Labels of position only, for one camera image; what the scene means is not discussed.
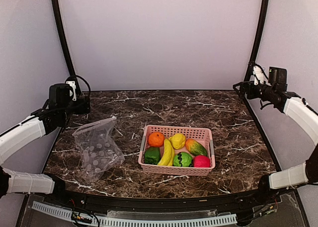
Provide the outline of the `green toy bell pepper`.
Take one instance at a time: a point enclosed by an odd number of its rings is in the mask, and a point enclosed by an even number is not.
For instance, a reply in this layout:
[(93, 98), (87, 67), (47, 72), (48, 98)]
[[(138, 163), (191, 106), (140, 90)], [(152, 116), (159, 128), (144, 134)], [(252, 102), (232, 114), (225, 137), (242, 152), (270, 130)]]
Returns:
[(149, 147), (144, 154), (144, 163), (157, 165), (161, 159), (159, 147)]

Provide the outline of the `clear zip top bag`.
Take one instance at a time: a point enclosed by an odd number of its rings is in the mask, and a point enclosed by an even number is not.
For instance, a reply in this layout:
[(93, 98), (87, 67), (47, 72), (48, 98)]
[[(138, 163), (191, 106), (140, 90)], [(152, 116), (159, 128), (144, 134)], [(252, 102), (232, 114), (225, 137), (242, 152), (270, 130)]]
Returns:
[(123, 164), (124, 154), (112, 138), (115, 116), (77, 128), (73, 137), (80, 151), (81, 172), (87, 182), (96, 182), (109, 169)]

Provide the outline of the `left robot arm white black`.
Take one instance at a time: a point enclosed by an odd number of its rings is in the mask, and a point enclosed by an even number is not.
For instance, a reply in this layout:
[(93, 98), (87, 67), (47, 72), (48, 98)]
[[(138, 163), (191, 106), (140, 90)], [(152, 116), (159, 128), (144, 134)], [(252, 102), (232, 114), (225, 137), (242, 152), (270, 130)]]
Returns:
[[(57, 128), (65, 128), (74, 114), (90, 112), (90, 94), (79, 91), (75, 81), (50, 86), (49, 98), (42, 108), (0, 135), (0, 162), (5, 161), (29, 143)], [(1, 167), (0, 195), (9, 193), (50, 194), (59, 205), (70, 201), (65, 182), (53, 174), (17, 172)]]

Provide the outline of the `green toy cabbage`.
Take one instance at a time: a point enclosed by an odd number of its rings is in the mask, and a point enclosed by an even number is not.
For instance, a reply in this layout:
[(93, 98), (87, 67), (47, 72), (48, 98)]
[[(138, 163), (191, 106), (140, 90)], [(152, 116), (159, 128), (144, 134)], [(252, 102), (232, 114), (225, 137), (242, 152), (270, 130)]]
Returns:
[(187, 152), (179, 152), (174, 156), (173, 166), (176, 167), (192, 167), (193, 157)]

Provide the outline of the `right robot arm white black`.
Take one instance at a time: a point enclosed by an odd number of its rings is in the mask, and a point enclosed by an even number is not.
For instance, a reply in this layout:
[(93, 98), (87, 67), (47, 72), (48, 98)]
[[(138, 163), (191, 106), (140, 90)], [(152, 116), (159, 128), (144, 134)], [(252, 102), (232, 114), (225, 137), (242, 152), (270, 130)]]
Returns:
[(254, 80), (234, 84), (233, 89), (241, 97), (266, 101), (266, 104), (261, 104), (262, 109), (273, 105), (295, 121), (315, 145), (312, 154), (304, 163), (261, 178), (253, 199), (258, 204), (264, 204), (272, 197), (273, 190), (318, 184), (318, 113), (308, 105), (305, 98), (287, 91), (286, 69), (270, 67), (269, 74), (266, 75), (260, 65), (255, 64), (252, 67)]

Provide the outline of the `yellow toy banana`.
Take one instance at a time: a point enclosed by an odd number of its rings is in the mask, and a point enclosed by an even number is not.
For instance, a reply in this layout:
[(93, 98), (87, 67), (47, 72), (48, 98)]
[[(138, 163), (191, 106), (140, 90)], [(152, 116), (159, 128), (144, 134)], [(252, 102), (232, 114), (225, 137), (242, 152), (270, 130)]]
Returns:
[(173, 166), (173, 159), (174, 159), (174, 148), (170, 142), (170, 140), (165, 139), (164, 140), (164, 152), (163, 155), (160, 159), (160, 161), (158, 162), (157, 165), (159, 166)]

